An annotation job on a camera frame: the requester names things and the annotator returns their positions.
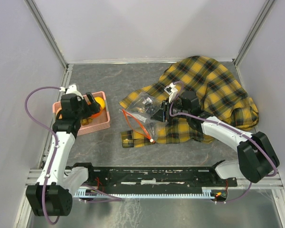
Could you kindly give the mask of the clear zip top bag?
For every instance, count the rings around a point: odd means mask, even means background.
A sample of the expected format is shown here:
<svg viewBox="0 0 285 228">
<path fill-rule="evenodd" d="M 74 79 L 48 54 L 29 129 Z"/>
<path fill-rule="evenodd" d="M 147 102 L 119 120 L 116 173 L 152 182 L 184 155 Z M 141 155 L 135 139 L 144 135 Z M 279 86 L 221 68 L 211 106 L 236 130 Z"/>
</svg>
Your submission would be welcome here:
<svg viewBox="0 0 285 228">
<path fill-rule="evenodd" d="M 159 137 L 160 129 L 163 128 L 166 123 L 152 120 L 150 114 L 139 112 L 138 109 L 141 107 L 142 98 L 145 96 L 150 95 L 146 92 L 139 93 L 138 96 L 130 103 L 130 105 L 122 110 L 122 112 L 128 126 L 131 128 L 131 130 L 133 130 L 134 133 L 147 138 L 151 143 L 155 143 Z M 162 105 L 162 102 L 158 99 L 156 100 L 158 111 Z"/>
</svg>

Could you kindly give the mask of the brown fake longan bunch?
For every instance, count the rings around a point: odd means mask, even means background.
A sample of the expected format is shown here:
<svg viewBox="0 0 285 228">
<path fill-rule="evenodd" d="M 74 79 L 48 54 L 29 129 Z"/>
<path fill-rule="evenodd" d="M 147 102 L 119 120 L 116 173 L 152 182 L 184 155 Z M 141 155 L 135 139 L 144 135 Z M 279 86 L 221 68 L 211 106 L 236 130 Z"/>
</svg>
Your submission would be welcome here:
<svg viewBox="0 0 285 228">
<path fill-rule="evenodd" d="M 86 119 L 82 119 L 80 121 L 81 125 L 84 126 L 84 125 L 88 125 L 92 122 L 92 119 L 91 118 L 86 118 Z"/>
</svg>

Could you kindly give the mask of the orange fake tangerine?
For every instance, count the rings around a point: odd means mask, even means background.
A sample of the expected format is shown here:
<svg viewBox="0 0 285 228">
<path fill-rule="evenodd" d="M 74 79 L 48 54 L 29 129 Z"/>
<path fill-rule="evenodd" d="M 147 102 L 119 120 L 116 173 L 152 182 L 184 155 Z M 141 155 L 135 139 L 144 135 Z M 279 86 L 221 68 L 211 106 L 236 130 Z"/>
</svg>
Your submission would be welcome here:
<svg viewBox="0 0 285 228">
<path fill-rule="evenodd" d="M 92 118 L 92 119 L 97 118 L 100 116 L 101 113 L 102 113 L 102 110 L 96 114 L 91 115 L 90 118 Z"/>
</svg>

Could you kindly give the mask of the dark fake grape bunch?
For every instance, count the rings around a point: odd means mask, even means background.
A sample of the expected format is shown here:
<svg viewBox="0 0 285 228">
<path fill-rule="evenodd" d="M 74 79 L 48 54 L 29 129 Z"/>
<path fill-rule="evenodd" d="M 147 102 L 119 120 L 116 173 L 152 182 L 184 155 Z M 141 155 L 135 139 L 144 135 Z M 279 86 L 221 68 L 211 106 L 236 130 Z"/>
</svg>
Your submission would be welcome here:
<svg viewBox="0 0 285 228">
<path fill-rule="evenodd" d="M 152 96 L 145 96 L 142 98 L 141 107 L 139 107 L 139 112 L 146 114 L 154 114 L 158 109 L 157 100 Z"/>
</svg>

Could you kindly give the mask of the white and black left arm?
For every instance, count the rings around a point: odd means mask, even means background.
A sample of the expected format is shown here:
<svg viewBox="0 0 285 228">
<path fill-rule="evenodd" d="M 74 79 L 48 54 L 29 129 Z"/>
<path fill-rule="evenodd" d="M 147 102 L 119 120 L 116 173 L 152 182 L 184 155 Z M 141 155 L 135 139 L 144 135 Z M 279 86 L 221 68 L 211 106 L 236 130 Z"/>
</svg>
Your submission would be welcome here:
<svg viewBox="0 0 285 228">
<path fill-rule="evenodd" d="M 67 216 L 72 208 L 72 198 L 83 184 L 91 185 L 95 173 L 90 162 L 76 163 L 65 176 L 70 150 L 75 143 L 81 120 L 101 111 L 91 93 L 81 96 L 65 94 L 60 100 L 61 110 L 50 129 L 53 144 L 46 164 L 35 185 L 29 185 L 26 197 L 36 216 Z"/>
</svg>

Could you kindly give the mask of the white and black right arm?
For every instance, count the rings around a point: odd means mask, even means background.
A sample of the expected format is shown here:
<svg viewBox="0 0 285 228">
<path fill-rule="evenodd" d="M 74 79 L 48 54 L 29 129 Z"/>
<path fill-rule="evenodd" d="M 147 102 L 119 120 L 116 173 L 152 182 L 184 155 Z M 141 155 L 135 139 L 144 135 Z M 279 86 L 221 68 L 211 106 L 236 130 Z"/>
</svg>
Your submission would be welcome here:
<svg viewBox="0 0 285 228">
<path fill-rule="evenodd" d="M 183 92 L 179 105 L 173 104 L 176 97 L 176 93 L 172 93 L 163 100 L 151 118 L 161 122 L 171 122 L 174 117 L 184 118 L 190 128 L 221 141 L 237 152 L 236 160 L 220 161 L 208 174 L 212 185 L 219 186 L 229 178 L 246 178 L 257 183 L 264 177 L 277 174 L 280 162 L 263 132 L 242 131 L 203 111 L 193 91 Z"/>
</svg>

